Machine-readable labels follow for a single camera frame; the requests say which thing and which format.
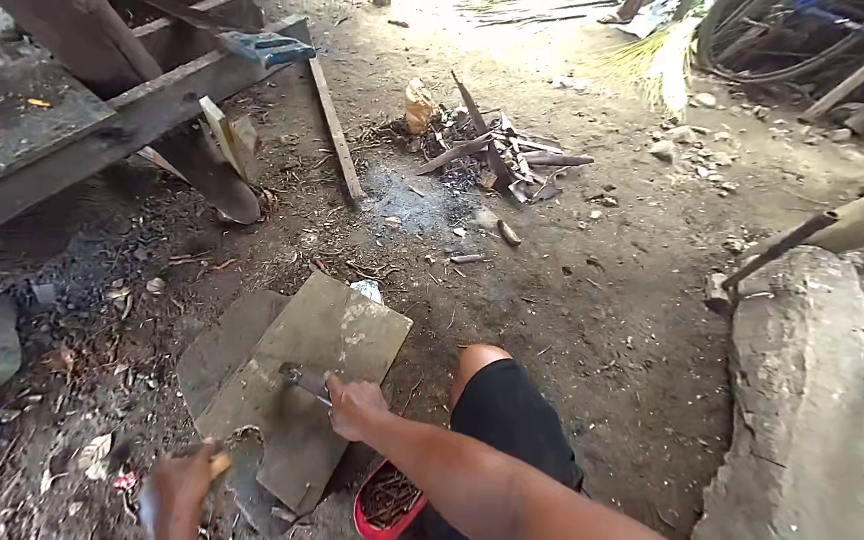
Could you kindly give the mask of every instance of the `metal rod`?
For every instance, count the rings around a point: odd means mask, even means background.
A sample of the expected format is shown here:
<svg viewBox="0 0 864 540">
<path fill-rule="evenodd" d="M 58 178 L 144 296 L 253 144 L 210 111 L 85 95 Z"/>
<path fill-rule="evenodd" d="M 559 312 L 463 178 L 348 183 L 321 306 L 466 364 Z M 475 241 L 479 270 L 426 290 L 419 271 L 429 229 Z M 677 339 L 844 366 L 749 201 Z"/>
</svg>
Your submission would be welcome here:
<svg viewBox="0 0 864 540">
<path fill-rule="evenodd" d="M 739 268 L 738 271 L 732 274 L 729 278 L 722 281 L 722 289 L 734 289 L 738 286 L 739 282 L 748 278 L 753 272 L 762 268 L 762 266 L 772 263 L 774 260 L 788 253 L 792 248 L 798 247 L 812 235 L 815 235 L 819 231 L 822 231 L 822 229 L 833 225 L 838 220 L 839 214 L 831 210 L 812 216 L 808 221 L 802 223 L 789 232 L 785 238 L 776 242 L 761 255 L 752 259 L 748 264 Z"/>
</svg>

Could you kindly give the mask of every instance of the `wooden beam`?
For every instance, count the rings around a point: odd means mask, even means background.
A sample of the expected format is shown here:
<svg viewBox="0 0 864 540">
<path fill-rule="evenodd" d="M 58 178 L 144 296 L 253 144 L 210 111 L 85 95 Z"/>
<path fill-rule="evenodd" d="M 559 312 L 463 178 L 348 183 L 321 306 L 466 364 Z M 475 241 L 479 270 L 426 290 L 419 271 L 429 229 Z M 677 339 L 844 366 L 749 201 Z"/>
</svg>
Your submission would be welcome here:
<svg viewBox="0 0 864 540">
<path fill-rule="evenodd" d="M 354 205 L 358 205 L 365 199 L 366 192 L 359 183 L 358 173 L 355 172 L 355 162 L 349 152 L 349 144 L 346 142 L 346 134 L 342 131 L 339 114 L 335 111 L 335 104 L 332 103 L 332 94 L 329 92 L 326 74 L 323 73 L 318 57 L 310 59 L 309 66 L 312 68 L 312 77 L 315 79 L 315 86 L 318 89 L 318 100 L 321 102 L 321 109 L 325 113 L 325 122 L 328 124 L 332 144 L 335 146 L 335 155 L 339 158 L 339 165 L 342 166 L 342 176 L 345 178 L 348 196 L 351 197 Z"/>
<path fill-rule="evenodd" d="M 162 76 L 108 0 L 0 0 L 0 6 L 103 100 Z"/>
<path fill-rule="evenodd" d="M 199 97 L 223 100 L 267 76 L 255 62 L 216 51 L 107 102 L 116 114 L 88 135 L 0 178 L 0 225 L 198 117 Z"/>
<path fill-rule="evenodd" d="M 806 122 L 816 121 L 819 117 L 828 113 L 829 110 L 835 107 L 835 105 L 840 101 L 849 97 L 849 94 L 853 93 L 863 84 L 864 65 L 856 70 L 855 73 L 852 73 L 846 80 L 843 80 L 838 86 L 835 86 L 831 92 L 825 94 L 822 99 L 810 106 L 810 108 L 802 114 L 801 119 Z"/>
</svg>

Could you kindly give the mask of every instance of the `wooden board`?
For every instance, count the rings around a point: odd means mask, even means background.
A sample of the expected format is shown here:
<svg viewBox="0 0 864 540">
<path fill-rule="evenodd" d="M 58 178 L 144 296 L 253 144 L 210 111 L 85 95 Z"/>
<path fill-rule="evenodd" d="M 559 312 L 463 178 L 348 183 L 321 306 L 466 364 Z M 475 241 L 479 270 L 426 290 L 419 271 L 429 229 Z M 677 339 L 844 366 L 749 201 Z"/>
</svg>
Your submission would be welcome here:
<svg viewBox="0 0 864 540">
<path fill-rule="evenodd" d="M 365 199 L 366 192 L 362 189 L 362 184 L 359 183 L 358 173 L 355 172 L 353 155 L 349 152 L 346 134 L 342 131 L 342 122 L 339 120 L 339 114 L 335 111 L 335 104 L 332 103 L 332 94 L 329 92 L 326 74 L 322 70 L 318 57 L 309 60 L 309 67 L 312 68 L 312 77 L 315 78 L 318 100 L 321 102 L 321 109 L 325 113 L 325 122 L 328 124 L 332 144 L 335 146 L 335 155 L 339 158 L 339 165 L 342 166 L 342 177 L 345 178 L 348 196 L 351 197 L 353 204 L 358 204 L 362 199 Z"/>
<path fill-rule="evenodd" d="M 316 272 L 195 420 L 203 436 L 226 439 L 245 427 L 262 434 L 258 482 L 299 515 L 315 509 L 348 443 L 329 410 L 305 390 L 284 388 L 279 367 L 298 362 L 319 374 L 381 383 L 412 321 Z"/>
<path fill-rule="evenodd" d="M 30 104 L 30 98 L 50 106 Z M 81 139 L 114 114 L 53 60 L 0 67 L 0 178 Z"/>
<path fill-rule="evenodd" d="M 306 19 L 289 17 L 274 29 L 286 36 L 300 35 L 306 31 Z M 0 178 L 0 225 L 198 117 L 199 98 L 208 95 L 221 101 L 272 71 L 242 56 L 215 51 L 108 101 L 115 114 L 87 136 Z"/>
</svg>

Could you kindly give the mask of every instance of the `leg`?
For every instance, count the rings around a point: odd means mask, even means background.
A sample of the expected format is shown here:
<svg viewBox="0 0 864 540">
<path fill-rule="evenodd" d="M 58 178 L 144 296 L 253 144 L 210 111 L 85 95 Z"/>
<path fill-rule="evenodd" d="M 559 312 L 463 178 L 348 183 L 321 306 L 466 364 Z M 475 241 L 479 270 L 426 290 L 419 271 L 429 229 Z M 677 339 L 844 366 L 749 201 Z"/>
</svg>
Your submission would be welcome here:
<svg viewBox="0 0 864 540">
<path fill-rule="evenodd" d="M 571 489 L 582 486 L 583 473 L 559 414 L 507 350 L 473 345 L 462 352 L 452 385 L 452 431 L 525 461 Z M 429 540 L 464 538 L 434 508 L 425 514 Z"/>
<path fill-rule="evenodd" d="M 459 403 L 459 398 L 466 390 L 466 385 L 476 373 L 493 362 L 504 361 L 511 357 L 512 355 L 507 350 L 492 345 L 471 345 L 463 350 L 459 354 L 459 372 L 455 375 L 455 381 L 452 382 L 452 411 L 455 411 L 455 405 Z"/>
</svg>

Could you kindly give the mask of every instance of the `wooden block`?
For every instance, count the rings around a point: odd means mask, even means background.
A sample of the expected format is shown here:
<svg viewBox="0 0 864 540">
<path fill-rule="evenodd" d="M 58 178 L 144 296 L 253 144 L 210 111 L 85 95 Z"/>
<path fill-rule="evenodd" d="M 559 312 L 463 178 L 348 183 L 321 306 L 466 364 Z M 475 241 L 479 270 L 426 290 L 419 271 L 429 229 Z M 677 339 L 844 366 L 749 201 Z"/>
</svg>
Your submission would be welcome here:
<svg viewBox="0 0 864 540">
<path fill-rule="evenodd" d="M 348 442 L 332 430 L 329 410 L 318 399 L 284 387 L 282 362 L 381 383 L 410 328 L 407 317 L 317 272 L 198 416 L 196 428 L 220 439 L 258 428 L 265 446 L 258 482 L 304 515 L 315 509 Z"/>
<path fill-rule="evenodd" d="M 309 66 L 312 68 L 312 76 L 315 78 L 318 100 L 321 102 L 322 111 L 325 113 L 325 122 L 328 124 L 332 144 L 335 146 L 335 154 L 339 158 L 339 165 L 342 166 L 342 176 L 345 178 L 348 196 L 351 197 L 352 203 L 357 205 L 362 199 L 365 199 L 366 192 L 359 183 L 358 173 L 355 172 L 355 162 L 349 152 L 349 144 L 346 142 L 346 134 L 342 131 L 339 114 L 335 111 L 335 104 L 332 103 L 332 94 L 329 92 L 326 74 L 322 71 L 318 57 L 310 59 Z"/>
<path fill-rule="evenodd" d="M 209 96 L 199 99 L 198 104 L 201 106 L 202 113 L 205 114 L 208 127 L 212 128 L 212 135 L 215 136 L 216 141 L 219 141 L 222 155 L 235 167 L 235 172 L 239 173 L 239 176 L 242 178 L 245 178 L 245 168 L 239 162 L 233 150 L 233 129 L 229 125 L 229 118 L 226 117 L 226 114 L 222 112 L 222 109 L 218 105 L 212 102 Z"/>
</svg>

